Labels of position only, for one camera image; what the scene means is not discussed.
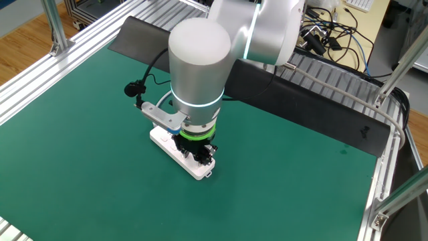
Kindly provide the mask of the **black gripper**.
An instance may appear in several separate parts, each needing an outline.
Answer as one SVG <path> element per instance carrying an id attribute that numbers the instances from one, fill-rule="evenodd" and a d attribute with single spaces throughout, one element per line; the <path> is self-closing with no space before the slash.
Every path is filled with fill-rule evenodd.
<path id="1" fill-rule="evenodd" d="M 211 144 L 211 139 L 190 140 L 182 135 L 173 135 L 176 148 L 181 152 L 183 159 L 187 159 L 189 154 L 194 154 L 194 160 L 201 165 L 210 165 L 218 147 Z"/>

